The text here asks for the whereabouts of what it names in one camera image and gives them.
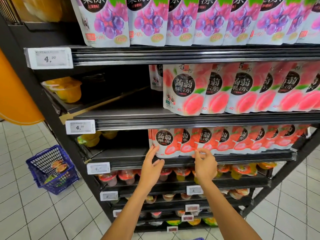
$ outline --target white price tag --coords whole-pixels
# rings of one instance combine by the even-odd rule
[[[182,222],[191,222],[194,221],[194,216],[193,215],[183,215],[181,217]]]
[[[200,205],[198,204],[187,204],[185,212],[198,212]]]
[[[203,190],[200,185],[192,185],[186,187],[187,195],[201,195],[203,194]]]
[[[27,65],[34,70],[73,69],[69,47],[27,48]]]
[[[67,120],[66,134],[67,135],[82,135],[96,133],[96,125],[94,120]]]
[[[113,217],[117,217],[122,210],[113,210]]]
[[[177,232],[178,227],[177,226],[167,226],[167,232]]]
[[[93,162],[87,164],[88,174],[110,173],[109,162]]]
[[[100,201],[118,200],[118,191],[100,192]]]

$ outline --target person's left hand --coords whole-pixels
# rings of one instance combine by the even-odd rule
[[[146,154],[146,158],[144,159],[141,176],[138,183],[142,189],[148,190],[148,193],[152,189],[152,187],[157,183],[162,167],[165,164],[163,159],[158,159],[154,163],[152,163],[152,159],[154,158],[156,152],[159,150],[159,146],[151,146],[149,151]]]

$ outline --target green leaf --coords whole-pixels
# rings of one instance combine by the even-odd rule
[[[286,5],[288,6],[290,3],[301,3],[302,0],[285,0]]]
[[[304,0],[304,5],[311,5],[313,6],[316,3],[317,0]]]
[[[277,88],[279,88],[281,85],[280,84],[278,84],[278,85],[273,85],[272,87],[271,87],[271,90],[276,90]]]
[[[203,93],[206,89],[204,88],[198,88],[194,91],[194,93]]]
[[[189,6],[189,3],[196,3],[196,4],[199,3],[199,0],[183,0],[183,1],[187,7]]]
[[[254,86],[250,89],[250,91],[255,92],[258,91],[261,88],[261,86]]]
[[[299,86],[296,86],[295,89],[305,89],[305,88],[308,88],[310,85],[299,85]]]
[[[231,88],[231,86],[226,86],[224,88],[221,89],[221,91],[228,91]]]
[[[116,6],[117,3],[122,3],[124,5],[127,5],[126,0],[109,0],[109,2],[111,3],[112,6]]]
[[[218,0],[218,3],[219,3],[220,6],[222,6],[223,4],[232,5],[232,1],[233,0]]]
[[[156,7],[159,5],[159,3],[168,4],[168,0],[153,0]]]
[[[248,0],[248,2],[249,2],[249,7],[251,7],[255,3],[261,5],[263,3],[263,0]]]

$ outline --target blue plastic basket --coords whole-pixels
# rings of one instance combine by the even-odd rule
[[[57,160],[62,160],[68,165],[67,169],[62,173],[57,173],[56,170],[51,167],[52,163]],[[60,145],[54,145],[49,149],[37,153],[35,156],[26,160],[26,163],[38,188],[44,188],[55,195],[79,179],[74,164]],[[57,177],[45,184],[46,179],[50,175]]]

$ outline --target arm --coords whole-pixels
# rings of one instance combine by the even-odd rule
[[[194,151],[195,173],[213,216],[225,240],[261,240],[254,229],[236,212],[212,179],[217,175],[217,162],[208,149]]]
[[[158,149],[159,146],[151,146],[147,152],[138,186],[101,240],[130,240],[132,238],[143,202],[152,187],[157,183],[162,167],[165,164],[163,159],[158,159],[152,164],[152,159]]]

